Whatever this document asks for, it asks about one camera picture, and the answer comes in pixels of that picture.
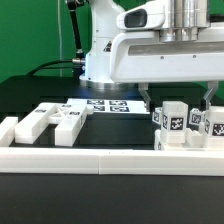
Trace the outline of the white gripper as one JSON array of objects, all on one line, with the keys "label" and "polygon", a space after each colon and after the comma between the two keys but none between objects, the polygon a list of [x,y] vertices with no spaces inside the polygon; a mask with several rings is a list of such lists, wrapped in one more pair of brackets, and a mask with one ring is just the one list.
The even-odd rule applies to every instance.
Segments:
[{"label": "white gripper", "polygon": [[197,41],[162,43],[156,31],[126,32],[112,43],[110,77],[117,83],[139,83],[150,111],[147,83],[209,81],[203,97],[206,109],[224,81],[224,31],[205,29]]}]

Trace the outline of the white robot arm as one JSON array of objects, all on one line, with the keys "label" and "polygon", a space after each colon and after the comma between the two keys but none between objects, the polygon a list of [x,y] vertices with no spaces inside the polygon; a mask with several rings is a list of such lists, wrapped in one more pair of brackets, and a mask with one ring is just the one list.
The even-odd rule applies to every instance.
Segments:
[{"label": "white robot arm", "polygon": [[113,0],[66,0],[71,13],[86,3],[92,47],[74,60],[85,65],[83,84],[136,84],[150,104],[151,83],[204,81],[210,101],[224,81],[224,16],[210,17],[208,0],[150,0],[128,11]]}]

